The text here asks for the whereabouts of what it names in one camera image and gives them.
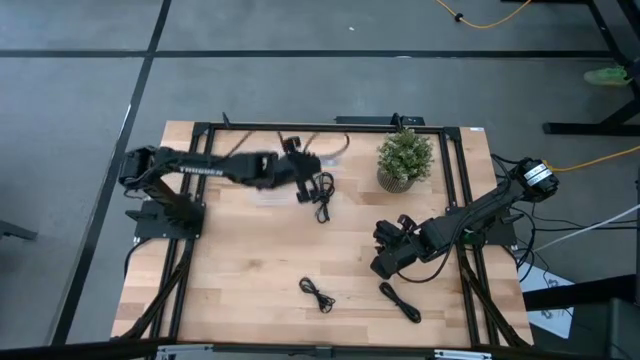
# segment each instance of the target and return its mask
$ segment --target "black wire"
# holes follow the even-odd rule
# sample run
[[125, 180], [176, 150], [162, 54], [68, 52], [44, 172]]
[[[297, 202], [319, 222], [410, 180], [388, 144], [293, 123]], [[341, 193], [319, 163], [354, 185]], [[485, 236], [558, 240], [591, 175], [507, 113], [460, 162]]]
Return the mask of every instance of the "black wire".
[[137, 248], [144, 245], [149, 241], [149, 238], [141, 238], [140, 241], [135, 244], [127, 253], [127, 257], [124, 259], [124, 277], [127, 277], [127, 272], [129, 272], [129, 260], [131, 259], [131, 255], [136, 251]]
[[505, 158], [503, 158], [501, 156], [498, 156], [496, 154], [491, 154], [491, 157], [494, 158], [494, 159], [500, 160], [502, 162], [506, 162], [507, 164], [514, 164], [514, 165], [520, 164], [519, 161], [513, 161], [513, 160], [505, 159]]
[[420, 316], [420, 311], [414, 308], [413, 306], [407, 304], [406, 302], [402, 301], [402, 299], [400, 299], [398, 294], [396, 294], [396, 292], [393, 290], [391, 285], [389, 285], [389, 283], [383, 282], [382, 284], [380, 284], [379, 288], [380, 288], [380, 292], [382, 292], [384, 296], [388, 297], [391, 301], [393, 301], [396, 304], [396, 306], [398, 306], [400, 310], [402, 310], [404, 315], [409, 320], [411, 320], [411, 322], [418, 324], [420, 323], [420, 321], [422, 321], [422, 317]]
[[513, 255], [513, 251], [511, 251], [511, 249], [509, 249], [507, 245], [500, 245], [500, 246], [504, 249], [504, 251], [507, 252], [507, 254], [509, 254], [509, 256], [511, 256], [511, 258], [513, 259], [513, 262], [518, 262], [518, 260], [516, 259], [516, 256]]
[[316, 219], [320, 224], [324, 224], [331, 220], [329, 218], [329, 200], [331, 195], [336, 191], [333, 181], [333, 175], [328, 172], [323, 172], [317, 175], [313, 182], [315, 184], [314, 190], [316, 191], [315, 197], [311, 199], [312, 203], [321, 203], [318, 210], [316, 210]]
[[237, 143], [237, 144], [235, 144], [235, 145], [233, 146], [233, 148], [231, 148], [231, 150], [229, 150], [229, 152], [227, 153], [227, 155], [223, 156], [223, 157], [222, 157], [222, 159], [220, 159], [220, 160], [218, 160], [218, 161], [216, 161], [216, 162], [220, 162], [220, 161], [222, 161], [222, 160], [226, 160], [226, 159], [228, 159], [231, 155], [233, 155], [233, 153], [235, 153], [235, 152], [236, 152], [236, 150], [238, 150], [238, 148], [240, 148], [240, 146], [241, 146], [242, 144], [244, 144], [244, 142], [245, 142], [245, 141], [247, 141], [247, 139], [249, 138], [249, 136], [253, 135], [253, 133], [254, 133], [254, 132], [255, 132], [255, 131], [247, 131], [247, 133], [246, 133], [246, 134], [244, 134], [244, 136], [242, 137], [242, 139], [240, 139], [240, 141], [238, 141], [238, 143]]
[[[458, 222], [458, 224], [456, 225], [455, 230], [453, 231], [453, 235], [451, 236], [451, 239], [449, 240], [449, 244], [447, 244], [448, 249], [447, 252], [445, 253], [444, 259], [442, 259], [442, 263], [440, 263], [440, 266], [438, 267], [438, 269], [436, 270], [435, 273], [433, 273], [433, 275], [429, 276], [428, 278], [425, 279], [420, 279], [420, 280], [415, 280], [415, 279], [410, 279], [404, 275], [402, 275], [400, 273], [400, 271], [397, 272], [398, 276], [410, 283], [414, 283], [414, 284], [424, 284], [426, 282], [429, 282], [433, 279], [435, 279], [438, 275], [440, 275], [440, 273], [442, 272], [442, 269], [444, 269], [444, 266], [447, 264], [447, 260], [449, 259], [449, 255], [451, 255], [451, 251], [453, 250], [453, 245], [455, 245], [457, 243], [457, 241], [460, 240], [460, 234], [462, 233], [462, 230], [467, 227], [467, 220], [473, 216], [473, 214], [477, 213], [478, 211], [486, 208], [487, 206], [492, 205], [494, 202], [498, 202], [500, 200], [502, 200], [502, 198], [505, 196], [505, 194], [507, 193], [507, 191], [509, 191], [509, 189], [511, 188], [511, 177], [509, 177], [509, 172], [507, 171], [507, 168], [504, 166], [504, 164], [502, 163], [502, 160], [495, 154], [491, 154], [491, 159], [493, 159], [498, 166], [500, 166], [500, 169], [502, 169], [502, 171], [504, 172], [504, 174], [507, 176], [507, 185], [504, 187], [504, 189], [502, 189], [502, 191], [499, 194], [496, 194], [496, 197], [493, 198], [492, 201], [488, 202], [487, 204], [485, 204], [484, 206], [481, 206], [480, 208], [476, 209], [474, 212], [470, 212], [467, 215], [465, 215], [460, 222]], [[422, 226], [422, 224], [416, 226], [415, 229], [420, 228]], [[411, 233], [413, 231], [415, 231], [415, 229], [409, 229], [408, 233]]]
[[[594, 223], [593, 223], [593, 224], [591, 224], [591, 225], [581, 225], [581, 224], [574, 223], [573, 221], [569, 221], [569, 220], [562, 220], [562, 219], [546, 219], [546, 218], [541, 218], [541, 217], [539, 217], [539, 216], [536, 216], [535, 212], [536, 212], [536, 203], [533, 203], [533, 207], [531, 208], [531, 216], [532, 216], [534, 219], [536, 219], [536, 220], [540, 220], [540, 221], [548, 221], [548, 222], [560, 222], [560, 223], [566, 223], [566, 224], [570, 224], [570, 225], [573, 225], [573, 226], [578, 226], [578, 227], [581, 227], [581, 228], [587, 228], [587, 227], [589, 227], [589, 226], [593, 226], [593, 225], [596, 225], [596, 224], [599, 224], [599, 223], [601, 223], [601, 222], [602, 222], [602, 221], [597, 221], [597, 222], [594, 222]], [[636, 221], [637, 221], [637, 220], [612, 221], [612, 222], [610, 222], [609, 224], [629, 224], [629, 223], [635, 223]]]
[[[518, 239], [518, 241], [520, 241], [521, 243], [523, 243], [523, 244], [527, 245], [527, 247], [529, 246], [529, 244], [527, 244], [526, 242], [524, 242], [524, 241], [523, 241], [522, 239], [520, 239], [519, 237], [517, 237], [517, 236], [516, 236], [516, 239]], [[526, 279], [526, 278], [527, 278], [527, 276], [529, 276], [529, 273], [531, 272], [531, 269], [533, 268], [533, 264], [536, 262], [536, 253], [534, 253], [533, 251], [531, 251], [531, 252], [529, 252], [529, 254], [531, 254], [531, 263], [529, 263], [529, 268], [527, 269], [527, 272], [524, 274], [524, 276], [522, 277], [522, 279], [520, 279], [520, 280], [519, 280], [519, 282], [523, 282], [523, 281], [524, 281], [524, 279]]]
[[333, 304], [335, 304], [336, 300], [328, 297], [327, 295], [321, 294], [320, 291], [316, 288], [316, 286], [311, 282], [308, 277], [303, 277], [300, 279], [298, 283], [300, 285], [300, 289], [305, 294], [313, 294], [316, 299], [318, 299], [318, 308], [324, 314], [331, 311], [333, 308]]
[[536, 240], [536, 231], [538, 231], [539, 229], [536, 228], [536, 223], [533, 221], [533, 218], [531, 218], [531, 215], [527, 214], [524, 210], [520, 210], [518, 208], [511, 207], [511, 209], [524, 214], [527, 217], [527, 219], [529, 219], [529, 222], [531, 223], [531, 238], [529, 240], [529, 244], [527, 244], [527, 250], [522, 255], [520, 260], [518, 260], [518, 262], [516, 263], [517, 264], [516, 268], [520, 269], [520, 266], [524, 264], [524, 261], [527, 259], [527, 257], [529, 257], [529, 254], [532, 252], [533, 243]]

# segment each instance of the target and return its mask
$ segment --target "butcher block tabletop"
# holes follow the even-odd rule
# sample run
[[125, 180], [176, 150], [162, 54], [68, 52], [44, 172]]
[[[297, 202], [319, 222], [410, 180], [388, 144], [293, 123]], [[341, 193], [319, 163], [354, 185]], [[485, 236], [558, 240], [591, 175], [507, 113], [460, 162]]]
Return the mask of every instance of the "butcher block tabletop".
[[[194, 122], [167, 122], [161, 146], [188, 150], [193, 126]], [[486, 134], [481, 128], [460, 131], [471, 190], [478, 198], [496, 185]], [[213, 153], [227, 153], [245, 133], [217, 130]], [[300, 136], [304, 143], [312, 133], [283, 135]], [[456, 256], [449, 257], [442, 273], [431, 282], [412, 284], [397, 276], [389, 281], [400, 298], [420, 310], [419, 324], [409, 321], [380, 293], [381, 279], [369, 269], [376, 255], [372, 234], [377, 221], [396, 223], [400, 214], [407, 214], [420, 223], [444, 214], [448, 203], [437, 135], [423, 135], [434, 145], [431, 176], [403, 194], [386, 192], [376, 179], [376, 148], [385, 135], [349, 136], [346, 152], [323, 164], [323, 170], [335, 177], [336, 186], [329, 203], [331, 220], [324, 224], [315, 218], [317, 204], [298, 204], [293, 184], [258, 191], [224, 178], [207, 179], [204, 228], [195, 243], [178, 341], [470, 346]], [[344, 142], [342, 133], [320, 133], [309, 150], [329, 154]], [[238, 152], [255, 150], [281, 152], [276, 132], [256, 131]], [[449, 152], [457, 198], [461, 199], [452, 143]], [[180, 174], [164, 177], [176, 192], [181, 179]], [[167, 243], [166, 239], [151, 240], [132, 255], [112, 335], [127, 331], [157, 294]], [[494, 302], [519, 335], [532, 343], [513, 259], [503, 248], [489, 245], [484, 247], [484, 259]], [[403, 273], [424, 278], [433, 274], [440, 261], [417, 261]], [[298, 282], [305, 276], [336, 300], [331, 312], [321, 313], [315, 297], [300, 290]], [[486, 343], [482, 306], [477, 299], [475, 303], [481, 340]], [[168, 333], [172, 308], [170, 298], [161, 335]]]

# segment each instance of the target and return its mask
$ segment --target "desk leg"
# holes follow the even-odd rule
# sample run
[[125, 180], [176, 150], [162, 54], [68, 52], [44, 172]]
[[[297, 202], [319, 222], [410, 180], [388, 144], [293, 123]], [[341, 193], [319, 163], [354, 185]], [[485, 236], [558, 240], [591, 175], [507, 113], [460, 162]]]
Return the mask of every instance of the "desk leg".
[[640, 136], [640, 125], [623, 125], [637, 114], [640, 114], [640, 100], [634, 99], [597, 124], [544, 123], [542, 130], [554, 135]]
[[25, 240], [34, 240], [38, 233], [0, 220], [0, 237], [2, 237], [2, 235], [16, 236]]
[[563, 309], [578, 304], [619, 298], [633, 303], [636, 275], [616, 276], [569, 286], [528, 291], [523, 294], [527, 311]]

